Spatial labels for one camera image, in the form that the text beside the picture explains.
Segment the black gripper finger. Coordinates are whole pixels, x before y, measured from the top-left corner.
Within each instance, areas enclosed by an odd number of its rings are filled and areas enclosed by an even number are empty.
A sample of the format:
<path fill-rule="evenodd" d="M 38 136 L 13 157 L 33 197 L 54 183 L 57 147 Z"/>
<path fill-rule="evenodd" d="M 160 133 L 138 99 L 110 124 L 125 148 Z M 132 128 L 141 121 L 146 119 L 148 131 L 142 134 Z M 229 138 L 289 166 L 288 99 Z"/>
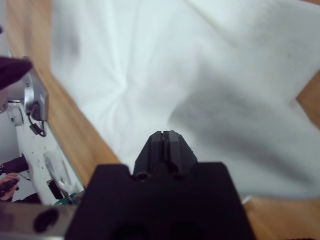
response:
<path fill-rule="evenodd" d="M 163 156 L 163 133 L 157 131 L 152 134 L 146 144 L 144 145 L 141 153 L 135 161 L 134 175 L 151 174 L 153 168 L 158 164 Z"/>
<path fill-rule="evenodd" d="M 0 57 L 0 90 L 20 81 L 29 71 L 33 64 L 28 59 Z"/>
<path fill-rule="evenodd" d="M 187 175 L 198 163 L 193 150 L 179 133 L 171 130 L 163 133 L 164 162 L 169 171 L 178 175 Z"/>

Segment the bystander bare hand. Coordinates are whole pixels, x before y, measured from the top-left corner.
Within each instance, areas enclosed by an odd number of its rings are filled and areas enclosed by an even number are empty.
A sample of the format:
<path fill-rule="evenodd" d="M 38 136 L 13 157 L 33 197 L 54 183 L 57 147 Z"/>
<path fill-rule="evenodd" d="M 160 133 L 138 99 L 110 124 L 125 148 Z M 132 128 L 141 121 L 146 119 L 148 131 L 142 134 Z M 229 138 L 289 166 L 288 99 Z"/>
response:
<path fill-rule="evenodd" d="M 0 180 L 0 188 L 6 188 L 6 191 L 0 191 L 0 200 L 2 202 L 10 202 L 19 190 L 18 183 L 20 182 L 19 175 L 17 173 L 9 173 Z"/>

